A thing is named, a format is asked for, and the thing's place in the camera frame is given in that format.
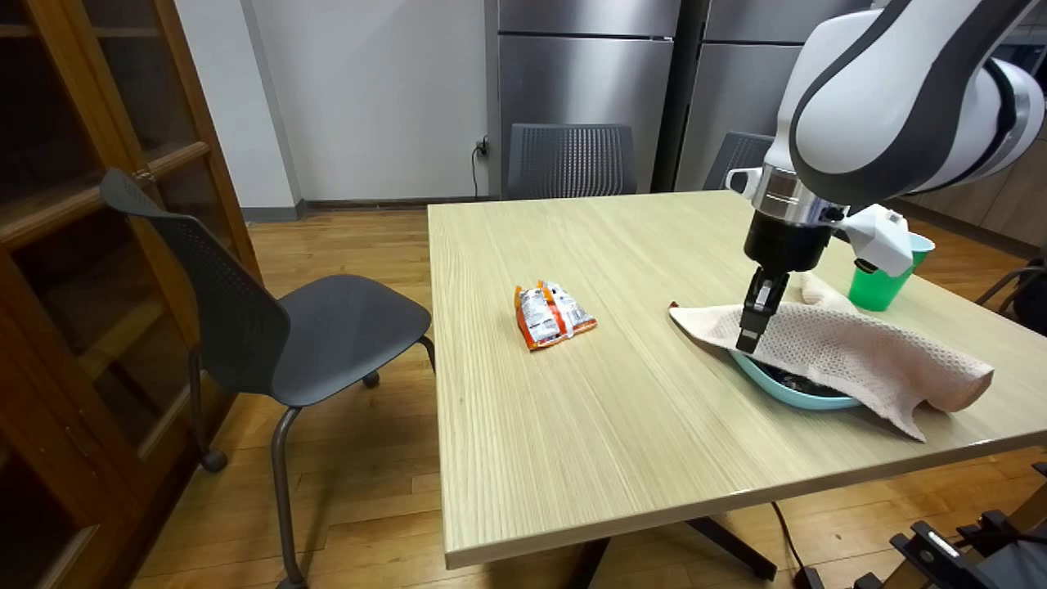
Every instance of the table leg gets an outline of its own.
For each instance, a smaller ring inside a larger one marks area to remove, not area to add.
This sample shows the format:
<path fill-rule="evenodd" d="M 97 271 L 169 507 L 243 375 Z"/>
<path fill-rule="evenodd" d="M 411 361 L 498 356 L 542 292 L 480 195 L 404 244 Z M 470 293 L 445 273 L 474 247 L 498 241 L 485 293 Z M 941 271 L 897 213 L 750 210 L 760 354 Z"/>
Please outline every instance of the table leg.
<path fill-rule="evenodd" d="M 608 537 L 604 540 L 591 540 L 582 545 L 582 556 L 576 561 L 576 572 L 570 576 L 570 589 L 590 589 L 594 569 L 598 569 L 598 558 L 603 554 L 608 550 Z"/>
<path fill-rule="evenodd" d="M 686 520 L 697 532 L 722 545 L 729 556 L 744 558 L 760 578 L 777 578 L 777 561 L 744 542 L 734 529 L 720 528 L 713 516 Z"/>

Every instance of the wooden table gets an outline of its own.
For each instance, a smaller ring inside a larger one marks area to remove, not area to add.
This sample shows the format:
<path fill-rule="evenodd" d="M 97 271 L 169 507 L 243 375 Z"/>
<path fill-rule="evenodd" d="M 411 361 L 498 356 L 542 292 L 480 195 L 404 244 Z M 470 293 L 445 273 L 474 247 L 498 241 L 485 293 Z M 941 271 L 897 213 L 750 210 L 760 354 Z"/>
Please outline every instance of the wooden table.
<path fill-rule="evenodd" d="M 428 207 L 448 567 L 681 523 L 1047 434 L 1047 339 L 922 277 L 880 315 L 988 361 L 966 413 L 921 408 L 926 444 L 853 413 L 797 413 L 669 304 L 741 304 L 752 210 L 729 192 Z M 819 273 L 846 289 L 852 247 Z M 526 354 L 515 289 L 561 280 L 598 327 Z"/>

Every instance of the chair seat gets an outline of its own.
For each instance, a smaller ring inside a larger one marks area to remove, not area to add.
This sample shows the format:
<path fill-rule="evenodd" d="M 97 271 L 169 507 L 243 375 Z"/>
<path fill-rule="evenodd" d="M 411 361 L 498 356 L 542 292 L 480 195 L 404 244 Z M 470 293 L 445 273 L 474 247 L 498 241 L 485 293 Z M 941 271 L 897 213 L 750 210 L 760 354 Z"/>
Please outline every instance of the chair seat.
<path fill-rule="evenodd" d="M 360 273 L 332 273 L 280 297 L 292 333 L 273 393 L 314 406 L 386 366 L 428 330 L 428 312 Z"/>

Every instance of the food wrapper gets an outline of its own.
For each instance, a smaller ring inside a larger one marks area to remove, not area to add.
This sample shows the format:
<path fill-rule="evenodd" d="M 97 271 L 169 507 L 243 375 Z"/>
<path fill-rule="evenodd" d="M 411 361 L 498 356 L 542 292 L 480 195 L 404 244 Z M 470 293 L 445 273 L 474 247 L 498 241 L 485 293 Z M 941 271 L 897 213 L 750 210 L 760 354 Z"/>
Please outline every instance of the food wrapper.
<path fill-rule="evenodd" d="M 594 318 L 557 280 L 516 289 L 515 306 L 526 351 L 548 351 L 594 327 Z"/>

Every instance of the chair backrest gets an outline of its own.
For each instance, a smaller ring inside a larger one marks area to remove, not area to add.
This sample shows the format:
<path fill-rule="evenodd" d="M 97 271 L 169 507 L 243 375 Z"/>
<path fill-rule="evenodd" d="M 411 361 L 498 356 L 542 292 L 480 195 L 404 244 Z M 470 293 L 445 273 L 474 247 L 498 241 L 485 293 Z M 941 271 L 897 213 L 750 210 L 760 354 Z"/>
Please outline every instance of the chair backrest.
<path fill-rule="evenodd" d="M 1047 256 L 1032 258 L 1024 269 L 1008 271 L 999 277 L 979 304 L 1047 333 Z"/>
<path fill-rule="evenodd" d="M 635 192 L 635 146 L 625 123 L 515 123 L 509 195 Z"/>
<path fill-rule="evenodd" d="M 228 393 L 273 393 L 287 312 L 188 213 L 160 210 L 130 177 L 110 171 L 100 199 L 149 222 L 184 266 L 200 320 L 203 368 Z"/>

